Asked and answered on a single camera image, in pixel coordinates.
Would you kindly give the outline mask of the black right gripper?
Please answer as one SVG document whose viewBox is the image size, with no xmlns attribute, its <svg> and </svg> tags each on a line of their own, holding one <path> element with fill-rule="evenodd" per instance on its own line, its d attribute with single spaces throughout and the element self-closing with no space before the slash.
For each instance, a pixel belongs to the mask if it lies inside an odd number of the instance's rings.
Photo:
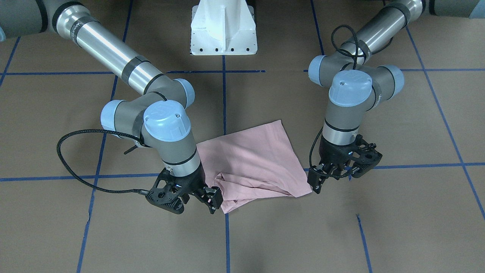
<svg viewBox="0 0 485 273">
<path fill-rule="evenodd" d="M 189 201 L 189 196 L 192 195 L 207 205 L 211 214 L 220 209 L 223 202 L 222 190 L 217 186 L 207 186 L 203 167 L 198 167 L 196 171 L 184 177 L 170 175 L 169 178 L 167 191 L 177 194 L 182 201 Z"/>
</svg>

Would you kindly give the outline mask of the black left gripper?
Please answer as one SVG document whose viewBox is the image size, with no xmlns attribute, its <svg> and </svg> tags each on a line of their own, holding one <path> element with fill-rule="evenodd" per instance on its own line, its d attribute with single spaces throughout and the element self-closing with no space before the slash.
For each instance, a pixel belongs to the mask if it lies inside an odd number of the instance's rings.
<svg viewBox="0 0 485 273">
<path fill-rule="evenodd" d="M 349 162 L 352 160 L 352 153 L 357 151 L 360 143 L 360 135 L 348 145 L 335 145 L 321 138 L 319 154 L 321 157 L 318 166 L 312 165 L 309 168 L 307 182 L 316 194 L 320 194 L 322 185 L 328 175 L 340 175 Z"/>
</svg>

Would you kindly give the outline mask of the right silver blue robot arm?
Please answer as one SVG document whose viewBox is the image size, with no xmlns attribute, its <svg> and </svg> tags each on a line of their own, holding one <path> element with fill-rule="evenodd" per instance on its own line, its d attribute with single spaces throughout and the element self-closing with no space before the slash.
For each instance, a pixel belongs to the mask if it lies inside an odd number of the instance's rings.
<svg viewBox="0 0 485 273">
<path fill-rule="evenodd" d="M 106 28 L 161 70 L 189 70 L 189 10 L 194 0 L 87 0 Z M 99 128 L 110 99 L 137 94 L 81 48 L 55 33 L 1 43 L 1 222 L 69 215 L 91 189 L 75 179 L 14 181 L 68 172 L 56 143 L 69 131 Z"/>
</svg>

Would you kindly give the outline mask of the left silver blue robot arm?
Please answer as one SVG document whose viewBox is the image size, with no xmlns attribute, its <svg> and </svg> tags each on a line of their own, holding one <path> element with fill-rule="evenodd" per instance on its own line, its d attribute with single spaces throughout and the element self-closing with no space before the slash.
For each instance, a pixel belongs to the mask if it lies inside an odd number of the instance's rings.
<svg viewBox="0 0 485 273">
<path fill-rule="evenodd" d="M 390 45 L 393 37 L 423 14 L 438 17 L 484 18 L 483 0 L 391 0 L 359 31 L 338 26 L 331 35 L 335 52 L 310 63 L 312 82 L 329 88 L 320 140 L 320 162 L 310 164 L 308 184 L 320 193 L 327 178 L 359 178 L 382 159 L 374 143 L 359 134 L 365 112 L 394 98 L 405 84 L 394 65 L 368 67 L 367 61 Z"/>
</svg>

